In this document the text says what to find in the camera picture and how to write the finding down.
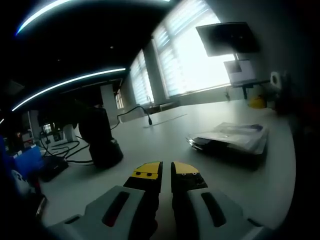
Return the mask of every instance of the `window blind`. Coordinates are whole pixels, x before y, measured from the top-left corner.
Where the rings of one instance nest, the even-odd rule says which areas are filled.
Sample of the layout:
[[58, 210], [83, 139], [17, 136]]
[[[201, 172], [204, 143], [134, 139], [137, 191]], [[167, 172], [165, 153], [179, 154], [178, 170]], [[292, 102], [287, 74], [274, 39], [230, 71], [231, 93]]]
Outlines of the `window blind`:
[[131, 65], [130, 77], [135, 102], [140, 105], [153, 103], [154, 96], [151, 90], [144, 52], [142, 50]]
[[196, 27], [220, 23], [204, 0], [182, 1], [153, 33], [167, 97], [230, 84], [224, 61], [232, 54], [208, 57]]

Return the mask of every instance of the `white table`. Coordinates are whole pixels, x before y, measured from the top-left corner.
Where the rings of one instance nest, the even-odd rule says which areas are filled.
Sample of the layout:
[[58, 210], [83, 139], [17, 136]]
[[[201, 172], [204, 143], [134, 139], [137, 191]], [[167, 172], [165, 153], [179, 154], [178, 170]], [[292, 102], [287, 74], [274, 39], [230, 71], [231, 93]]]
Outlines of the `white table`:
[[[151, 116], [120, 124], [112, 130], [124, 154], [123, 160], [111, 169], [70, 165], [54, 180], [43, 183], [49, 202], [43, 215], [46, 226], [72, 215], [83, 214], [85, 206], [115, 185], [122, 186], [137, 166], [163, 161], [163, 177], [158, 229], [152, 239], [176, 239], [175, 220], [171, 207], [171, 172], [173, 161], [197, 168], [209, 187], [217, 187], [242, 206], [245, 216], [275, 229], [285, 219], [291, 205], [296, 179], [296, 158], [292, 134], [285, 118], [271, 109], [249, 108], [242, 100], [180, 106]], [[186, 141], [192, 133], [209, 131], [221, 122], [262, 123], [269, 127], [265, 163], [256, 171], [234, 167], [194, 151]], [[70, 158], [91, 160], [88, 149]]]

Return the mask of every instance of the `stack of papers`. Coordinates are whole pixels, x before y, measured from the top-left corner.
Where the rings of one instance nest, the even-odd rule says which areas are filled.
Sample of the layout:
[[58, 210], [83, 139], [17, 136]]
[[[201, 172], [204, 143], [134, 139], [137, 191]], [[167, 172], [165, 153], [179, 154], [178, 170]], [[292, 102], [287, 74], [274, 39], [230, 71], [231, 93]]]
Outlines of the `stack of papers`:
[[189, 138], [202, 138], [228, 143], [227, 147], [249, 154], [262, 154], [267, 143], [268, 129], [261, 124], [234, 124], [223, 122], [212, 131], [190, 135]]

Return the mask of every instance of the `black base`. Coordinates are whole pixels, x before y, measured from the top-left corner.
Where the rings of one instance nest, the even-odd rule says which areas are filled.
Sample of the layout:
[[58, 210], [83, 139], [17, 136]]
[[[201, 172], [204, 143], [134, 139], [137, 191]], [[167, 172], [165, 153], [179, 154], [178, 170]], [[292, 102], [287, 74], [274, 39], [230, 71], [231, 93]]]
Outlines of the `black base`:
[[98, 168], [111, 168], [124, 157], [115, 139], [108, 142], [93, 142], [90, 144], [89, 151], [94, 165]]

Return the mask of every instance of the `office room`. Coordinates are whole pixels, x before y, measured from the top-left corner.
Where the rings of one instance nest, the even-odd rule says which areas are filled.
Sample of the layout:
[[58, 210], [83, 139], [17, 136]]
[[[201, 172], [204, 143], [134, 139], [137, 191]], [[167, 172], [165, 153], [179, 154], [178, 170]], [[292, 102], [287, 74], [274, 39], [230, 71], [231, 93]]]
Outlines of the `office room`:
[[320, 120], [313, 3], [5, 9], [5, 238], [288, 239], [310, 228], [300, 218], [317, 206], [306, 161]]

